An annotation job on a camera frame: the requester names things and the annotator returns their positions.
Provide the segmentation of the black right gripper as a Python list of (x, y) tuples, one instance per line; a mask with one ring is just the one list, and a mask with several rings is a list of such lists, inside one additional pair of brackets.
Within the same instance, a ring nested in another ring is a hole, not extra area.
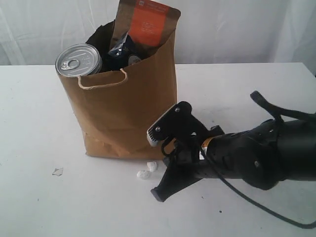
[(159, 202), (198, 182), (190, 168), (179, 164), (199, 163), (202, 157), (210, 158), (213, 165), (222, 168), (225, 160), (219, 156), (219, 148), (211, 148), (211, 140), (225, 133), (218, 125), (209, 130), (192, 115), (192, 106), (181, 101), (170, 107), (147, 130), (147, 140), (152, 147), (160, 141), (166, 171), (151, 193)]

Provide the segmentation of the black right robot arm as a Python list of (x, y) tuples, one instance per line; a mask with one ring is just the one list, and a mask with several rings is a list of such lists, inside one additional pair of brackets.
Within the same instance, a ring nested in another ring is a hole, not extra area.
[(152, 189), (163, 202), (204, 178), (242, 179), (261, 190), (283, 180), (316, 178), (316, 117), (272, 104), (273, 115), (259, 126), (238, 133), (224, 133), (220, 126), (206, 128), (182, 101), (168, 109), (147, 130), (151, 146), (174, 148), (164, 154), (166, 171)]

